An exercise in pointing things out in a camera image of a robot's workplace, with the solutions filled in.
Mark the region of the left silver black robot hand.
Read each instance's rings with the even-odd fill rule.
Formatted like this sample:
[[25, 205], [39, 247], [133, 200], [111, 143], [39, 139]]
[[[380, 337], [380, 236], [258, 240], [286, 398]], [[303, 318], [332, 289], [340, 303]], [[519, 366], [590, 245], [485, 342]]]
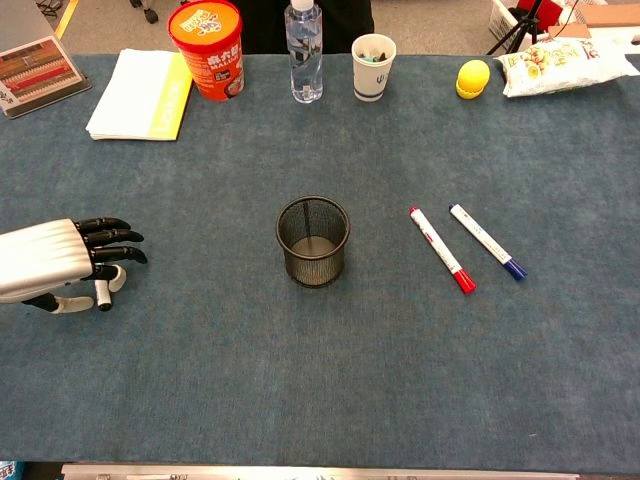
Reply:
[[51, 314], [112, 307], [111, 295], [127, 279], [120, 260], [148, 262], [128, 242], [144, 237], [112, 217], [63, 218], [1, 235], [1, 302]]

